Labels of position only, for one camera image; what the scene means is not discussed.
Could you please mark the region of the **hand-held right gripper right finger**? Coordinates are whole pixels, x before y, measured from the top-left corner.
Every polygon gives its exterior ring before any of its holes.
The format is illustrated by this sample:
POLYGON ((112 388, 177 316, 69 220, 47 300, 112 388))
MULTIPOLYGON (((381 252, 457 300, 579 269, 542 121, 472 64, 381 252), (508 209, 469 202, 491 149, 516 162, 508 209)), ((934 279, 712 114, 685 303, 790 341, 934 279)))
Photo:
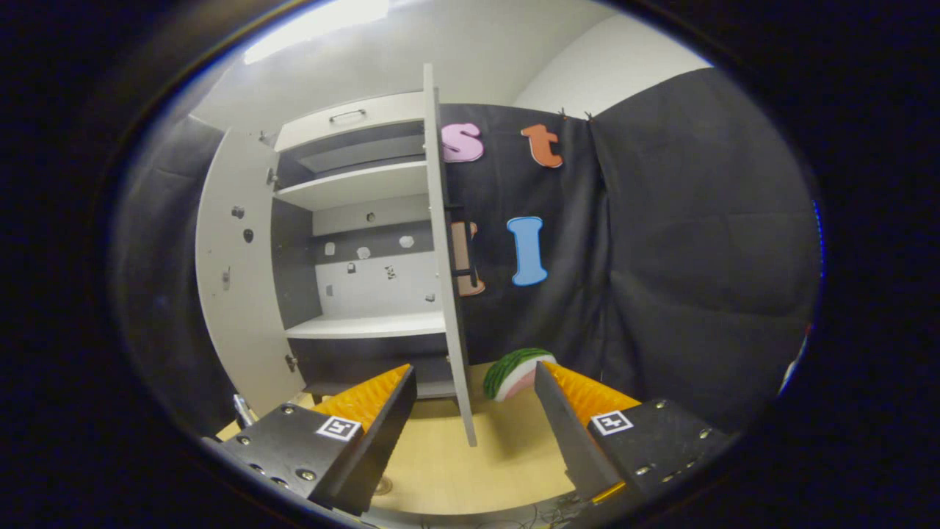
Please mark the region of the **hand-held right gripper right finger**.
POLYGON ((535 389, 566 475, 597 520, 661 501, 735 441, 675 401, 639 402, 558 364, 537 365, 535 389))

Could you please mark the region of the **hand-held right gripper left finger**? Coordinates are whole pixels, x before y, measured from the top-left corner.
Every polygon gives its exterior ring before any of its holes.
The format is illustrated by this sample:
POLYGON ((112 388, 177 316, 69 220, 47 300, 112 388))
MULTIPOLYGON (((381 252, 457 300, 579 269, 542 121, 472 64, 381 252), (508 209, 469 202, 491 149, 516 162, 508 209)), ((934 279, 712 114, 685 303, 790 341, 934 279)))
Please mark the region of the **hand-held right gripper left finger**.
POLYGON ((225 441, 212 455, 292 502, 362 515, 416 402, 416 372, 404 364, 315 406, 286 402, 225 441))

